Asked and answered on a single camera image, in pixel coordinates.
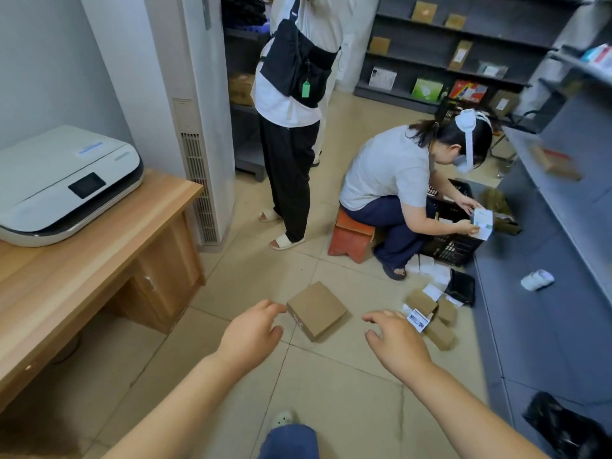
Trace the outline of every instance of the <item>wooden stool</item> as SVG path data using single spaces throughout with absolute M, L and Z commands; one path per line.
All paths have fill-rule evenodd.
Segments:
M 371 243 L 374 231 L 374 227 L 348 217 L 344 208 L 340 207 L 327 254 L 330 256 L 348 254 L 353 261 L 361 264 L 372 256 Z

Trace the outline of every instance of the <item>printer lid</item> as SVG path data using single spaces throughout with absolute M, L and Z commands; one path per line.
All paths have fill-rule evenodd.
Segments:
M 0 149 L 0 211 L 125 145 L 114 138 L 63 125 Z

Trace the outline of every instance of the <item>hand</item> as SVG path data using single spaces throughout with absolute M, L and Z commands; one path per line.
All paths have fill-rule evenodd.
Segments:
M 482 205 L 477 200 L 472 200 L 469 196 L 465 196 L 464 194 L 457 197 L 455 203 L 469 215 L 474 213 L 474 209 L 483 209 Z
M 287 312 L 287 306 L 270 300 L 236 317 L 225 329 L 216 355 L 242 378 L 272 354 L 283 336 L 283 327 L 270 330 L 274 319 Z
M 372 311 L 361 318 L 381 328 L 382 337 L 370 329 L 365 339 L 383 367 L 406 386 L 435 367 L 423 338 L 401 312 Z
M 454 223 L 455 233 L 461 235 L 474 235 L 480 232 L 480 227 L 472 224 L 468 219 L 460 220 Z

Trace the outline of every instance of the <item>white cup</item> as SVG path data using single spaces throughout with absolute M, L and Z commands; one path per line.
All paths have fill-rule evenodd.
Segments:
M 525 290 L 537 291 L 540 288 L 550 285 L 555 281 L 553 274 L 546 272 L 545 270 L 536 270 L 527 277 L 521 280 L 521 285 Z

